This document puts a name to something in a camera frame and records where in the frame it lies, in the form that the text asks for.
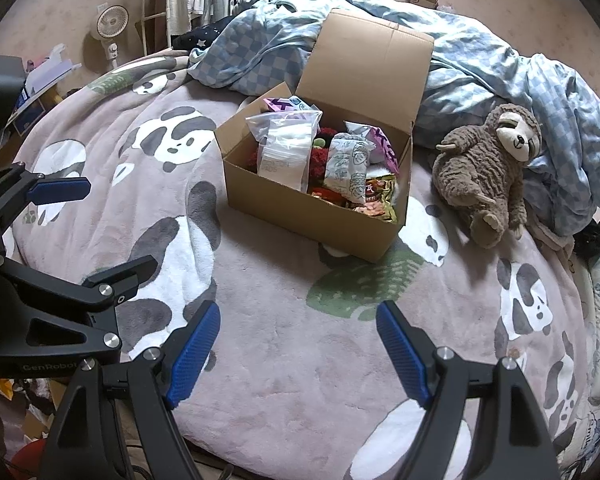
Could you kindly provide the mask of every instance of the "open cardboard box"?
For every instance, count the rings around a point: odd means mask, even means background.
[[[296,95],[323,111],[320,126],[379,126],[400,161],[397,223],[332,205],[245,170],[257,142],[246,117],[268,111],[264,98],[290,97],[282,83],[216,130],[229,205],[370,262],[404,226],[411,177],[411,130],[429,73],[433,38],[365,12],[334,9],[322,25]]]

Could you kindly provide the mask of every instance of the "blanket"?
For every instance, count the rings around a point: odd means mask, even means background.
[[[75,283],[155,257],[155,274],[116,309],[131,357],[216,301],[218,339],[174,412],[185,437],[277,480],[392,478],[424,415],[373,322],[376,304],[394,300],[437,345],[482,362],[513,357],[571,464],[589,442],[587,344],[557,255],[528,233],[477,247],[432,189],[421,148],[406,225],[377,264],[229,208],[213,130],[243,96],[201,85],[186,67],[182,51],[149,56],[51,110],[17,159],[86,176],[91,193],[29,205],[13,224],[26,263]],[[476,414],[471,401],[448,480],[466,463]]]
[[[239,0],[240,14],[189,73],[205,85],[261,95],[298,84],[331,9],[361,9],[430,34],[434,50],[414,143],[434,147],[503,102],[531,110],[544,137],[525,171],[525,199],[556,234],[572,235],[600,208],[600,99],[573,69],[543,54],[520,56],[471,18],[393,0]]]

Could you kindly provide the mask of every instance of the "black star-print fabric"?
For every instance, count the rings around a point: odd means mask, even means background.
[[[224,28],[229,25],[235,16],[227,16],[215,23],[209,23],[204,27],[194,28],[191,32],[186,32],[182,36],[175,38],[171,44],[175,50],[188,50],[194,48],[200,50],[208,49],[214,40],[220,36]]]

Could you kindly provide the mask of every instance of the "white fan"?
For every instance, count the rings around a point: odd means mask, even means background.
[[[111,68],[118,67],[118,46],[114,39],[122,34],[128,23],[129,13],[125,7],[109,4],[98,6],[96,18],[91,23],[91,35],[102,44]]]

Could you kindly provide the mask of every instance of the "panda print blanket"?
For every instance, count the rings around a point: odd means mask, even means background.
[[[218,303],[220,334],[174,414],[186,438],[277,480],[392,478],[423,413],[372,322],[391,299],[467,359],[515,358],[563,468],[579,459],[600,421],[588,401],[579,296],[555,253],[528,233],[478,248],[432,190],[424,151],[406,225],[377,264],[232,210],[214,130],[244,96],[205,87],[186,67],[181,51],[139,59],[51,110],[17,160],[86,176],[91,193],[29,205],[11,241],[28,265],[75,283],[152,254],[157,271],[117,310],[131,357],[161,344],[201,301]],[[476,414],[469,402],[448,480],[466,463]]]

